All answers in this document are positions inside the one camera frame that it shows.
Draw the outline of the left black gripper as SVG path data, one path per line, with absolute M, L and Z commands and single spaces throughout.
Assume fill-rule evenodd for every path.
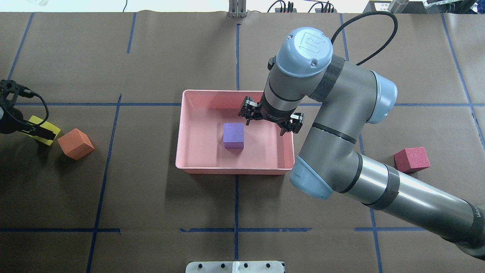
M 31 123 L 29 121 L 14 120 L 13 123 L 14 123 L 13 127 L 16 131 L 23 132 L 28 135 L 43 138 L 46 140 L 55 139 L 55 133 L 53 131 L 50 131 L 49 129 L 45 129 L 43 127 L 37 127 L 36 124 Z

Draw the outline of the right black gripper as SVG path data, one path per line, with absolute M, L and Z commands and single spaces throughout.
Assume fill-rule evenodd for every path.
M 305 114 L 293 112 L 294 109 L 282 111 L 270 104 L 259 104 L 251 97 L 246 96 L 241 104 L 238 116 L 246 119 L 246 126 L 248 126 L 250 121 L 260 120 L 261 115 L 262 119 L 276 123 L 280 127 L 280 136 L 284 136 L 287 132 L 297 134 L 303 126 Z

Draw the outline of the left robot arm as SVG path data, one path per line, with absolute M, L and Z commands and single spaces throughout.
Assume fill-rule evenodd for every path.
M 57 133 L 50 129 L 38 126 L 38 124 L 23 119 L 20 110 L 12 108 L 10 110 L 1 107 L 0 133 L 11 134 L 23 132 L 33 137 L 40 137 L 46 140 L 55 140 Z

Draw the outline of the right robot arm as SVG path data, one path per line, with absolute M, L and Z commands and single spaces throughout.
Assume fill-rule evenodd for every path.
M 296 112 L 303 98 L 321 103 L 290 172 L 302 192 L 326 200 L 346 195 L 423 228 L 462 252 L 484 259 L 484 206 L 439 190 L 393 166 L 366 157 L 355 147 L 365 124 L 389 114 L 398 89 L 377 72 L 334 54 L 319 29 L 291 31 L 268 61 L 269 75 L 258 102 L 245 97 L 239 116 L 269 121 L 280 135 L 298 133 L 305 116 Z

